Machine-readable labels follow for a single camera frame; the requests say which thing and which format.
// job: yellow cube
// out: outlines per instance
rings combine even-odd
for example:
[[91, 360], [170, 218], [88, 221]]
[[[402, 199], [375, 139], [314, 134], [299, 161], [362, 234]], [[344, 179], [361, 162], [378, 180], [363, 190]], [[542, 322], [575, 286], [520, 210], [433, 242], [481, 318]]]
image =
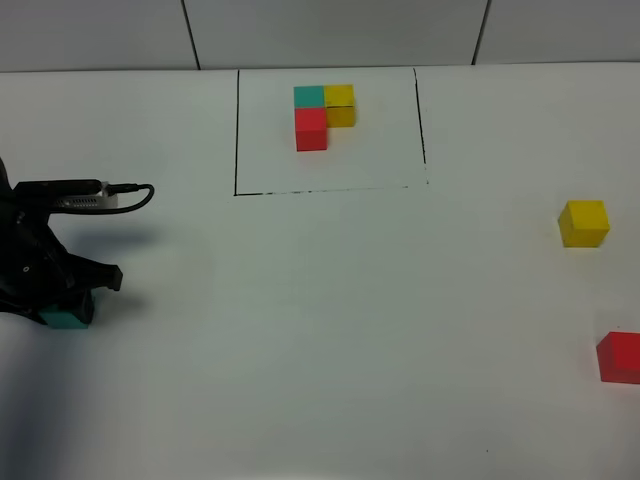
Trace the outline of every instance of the yellow cube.
[[353, 127], [356, 124], [356, 106], [353, 85], [326, 85], [324, 104], [327, 108], [327, 126]]
[[569, 200], [558, 224], [565, 247], [597, 247], [610, 228], [602, 200]]

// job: cable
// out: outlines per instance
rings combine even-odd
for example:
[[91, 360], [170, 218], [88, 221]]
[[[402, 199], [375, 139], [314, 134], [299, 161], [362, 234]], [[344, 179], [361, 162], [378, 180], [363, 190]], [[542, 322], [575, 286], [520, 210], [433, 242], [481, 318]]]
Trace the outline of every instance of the cable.
[[65, 214], [65, 215], [121, 215], [123, 213], [131, 213], [136, 210], [140, 210], [147, 205], [156, 193], [156, 189], [153, 185], [135, 183], [123, 183], [118, 185], [107, 185], [106, 192], [109, 195], [116, 195], [118, 193], [132, 193], [140, 190], [148, 190], [148, 194], [144, 199], [134, 205], [122, 208], [105, 208], [105, 209], [82, 209], [82, 208], [65, 208], [65, 207], [47, 207], [44, 205], [36, 205], [28, 202], [22, 202], [20, 199], [0, 196], [0, 202], [9, 203], [17, 207], [24, 207], [29, 209], [41, 210], [49, 214]]

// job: stacked cubes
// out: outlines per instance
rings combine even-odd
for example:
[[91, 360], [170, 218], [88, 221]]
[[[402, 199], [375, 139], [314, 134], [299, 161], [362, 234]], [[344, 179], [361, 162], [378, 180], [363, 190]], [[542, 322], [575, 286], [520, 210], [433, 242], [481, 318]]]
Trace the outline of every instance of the stacked cubes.
[[295, 87], [293, 100], [299, 152], [326, 150], [328, 128], [356, 123], [353, 85]]

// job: cyan cube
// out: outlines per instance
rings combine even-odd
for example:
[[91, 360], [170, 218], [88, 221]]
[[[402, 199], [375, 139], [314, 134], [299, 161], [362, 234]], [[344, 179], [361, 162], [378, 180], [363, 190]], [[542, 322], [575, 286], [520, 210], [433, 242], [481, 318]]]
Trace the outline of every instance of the cyan cube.
[[324, 87], [294, 87], [295, 108], [324, 108]]
[[89, 328], [71, 312], [58, 310], [56, 307], [48, 308], [40, 312], [40, 316], [49, 328], [55, 330], [78, 330]]

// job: wooden block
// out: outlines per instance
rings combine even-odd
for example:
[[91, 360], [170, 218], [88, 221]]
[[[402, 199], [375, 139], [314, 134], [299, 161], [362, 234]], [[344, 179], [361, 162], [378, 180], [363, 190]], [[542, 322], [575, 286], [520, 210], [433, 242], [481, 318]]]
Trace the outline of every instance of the wooden block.
[[325, 85], [324, 104], [331, 107], [354, 107], [355, 94], [353, 85]]
[[640, 333], [609, 332], [596, 351], [603, 382], [640, 384]]
[[354, 107], [327, 108], [327, 126], [329, 128], [353, 127], [356, 124]]
[[328, 146], [325, 108], [296, 108], [296, 148], [299, 152], [326, 150]]
[[89, 328], [89, 325], [82, 323], [73, 313], [61, 311], [55, 307], [41, 311], [40, 316], [49, 328], [57, 330], [84, 330]]
[[324, 87], [294, 87], [295, 108], [324, 108]]
[[565, 247], [597, 247], [610, 229], [601, 200], [569, 200], [558, 224]]
[[353, 85], [326, 85], [324, 103], [329, 128], [353, 127], [356, 124]]

